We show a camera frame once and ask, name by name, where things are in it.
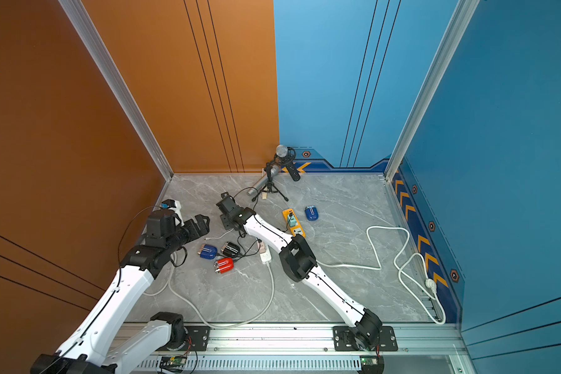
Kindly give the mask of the yellow power strip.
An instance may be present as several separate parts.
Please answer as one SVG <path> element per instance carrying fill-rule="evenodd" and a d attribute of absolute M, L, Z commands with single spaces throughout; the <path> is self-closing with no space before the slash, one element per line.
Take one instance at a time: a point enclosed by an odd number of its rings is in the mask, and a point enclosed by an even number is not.
<path fill-rule="evenodd" d="M 303 227 L 297 218 L 294 210 L 291 208 L 283 211 L 283 217 L 286 223 L 286 230 L 291 233 L 291 235 L 301 235 L 302 237 L 306 237 Z"/>

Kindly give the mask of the teal charger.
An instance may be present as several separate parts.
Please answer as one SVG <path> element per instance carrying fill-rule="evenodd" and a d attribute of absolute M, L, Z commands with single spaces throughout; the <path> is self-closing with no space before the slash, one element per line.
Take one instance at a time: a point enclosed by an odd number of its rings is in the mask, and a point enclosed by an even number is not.
<path fill-rule="evenodd" d="M 290 229 L 299 228 L 299 227 L 300 227 L 299 219 L 298 219 L 294 214 L 290 214 L 290 215 L 288 216 L 287 223 L 288 223 L 288 227 L 289 227 Z"/>

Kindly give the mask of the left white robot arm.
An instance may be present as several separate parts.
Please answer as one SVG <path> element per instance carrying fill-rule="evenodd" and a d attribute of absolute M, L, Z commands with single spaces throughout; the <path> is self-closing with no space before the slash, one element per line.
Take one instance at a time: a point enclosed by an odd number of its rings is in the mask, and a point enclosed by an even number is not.
<path fill-rule="evenodd" d="M 189 343 L 182 315 L 156 313 L 143 329 L 117 348 L 118 331 L 142 294 L 173 252 L 207 235 L 210 219 L 198 214 L 183 221 L 172 207 L 153 211 L 146 223 L 146 238 L 121 261 L 107 291 L 74 333 L 54 354 L 40 355 L 32 373 L 130 373 L 159 348 L 176 350 Z"/>

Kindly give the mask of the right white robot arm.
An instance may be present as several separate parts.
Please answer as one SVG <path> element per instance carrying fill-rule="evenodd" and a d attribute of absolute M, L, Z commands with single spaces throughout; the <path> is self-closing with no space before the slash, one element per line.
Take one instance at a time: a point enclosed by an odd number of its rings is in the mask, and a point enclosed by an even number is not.
<path fill-rule="evenodd" d="M 292 236 L 282 232 L 253 209 L 238 205 L 227 192 L 221 194 L 217 207 L 225 227 L 262 241 L 278 254 L 282 269 L 291 280 L 303 283 L 323 298 L 350 328 L 359 347 L 373 351 L 380 348 L 383 327 L 380 318 L 327 276 L 302 235 Z"/>

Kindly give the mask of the black tripod stand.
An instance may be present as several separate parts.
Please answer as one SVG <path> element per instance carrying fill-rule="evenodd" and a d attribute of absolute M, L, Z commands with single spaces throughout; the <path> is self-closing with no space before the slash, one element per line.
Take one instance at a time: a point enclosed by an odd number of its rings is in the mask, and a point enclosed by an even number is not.
<path fill-rule="evenodd" d="M 274 177 L 280 173 L 280 167 L 275 161 L 269 161 L 265 168 L 265 176 L 260 178 L 248 191 L 248 195 L 252 197 L 252 202 L 256 202 L 260 195 L 278 193 L 285 201 L 289 201 L 288 197 L 283 194 L 274 184 Z"/>

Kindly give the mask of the white power strip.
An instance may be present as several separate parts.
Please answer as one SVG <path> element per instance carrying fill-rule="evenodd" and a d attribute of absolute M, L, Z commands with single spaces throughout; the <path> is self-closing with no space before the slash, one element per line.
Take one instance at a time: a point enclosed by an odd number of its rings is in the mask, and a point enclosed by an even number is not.
<path fill-rule="evenodd" d="M 262 264 L 268 265 L 272 260 L 270 248 L 268 244 L 266 244 L 261 239 L 259 239 L 257 243 L 258 243 L 258 254 L 260 255 L 260 260 Z"/>

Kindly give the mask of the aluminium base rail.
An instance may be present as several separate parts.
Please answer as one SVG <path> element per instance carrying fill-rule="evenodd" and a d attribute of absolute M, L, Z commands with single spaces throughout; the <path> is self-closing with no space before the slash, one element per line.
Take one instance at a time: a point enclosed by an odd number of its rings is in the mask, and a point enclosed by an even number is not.
<path fill-rule="evenodd" d="M 112 342 L 127 328 L 81 327 L 58 348 L 67 358 L 84 355 L 96 366 L 115 364 L 121 372 L 134 367 L 160 348 L 222 355 L 306 355 L 341 352 L 377 356 L 384 352 L 403 355 L 448 355 L 458 359 L 456 368 L 474 371 L 464 343 L 455 327 L 437 324 L 383 324 L 360 335 L 344 324 L 245 324 L 239 327 L 185 325 L 164 318 L 151 320 L 116 348 Z"/>

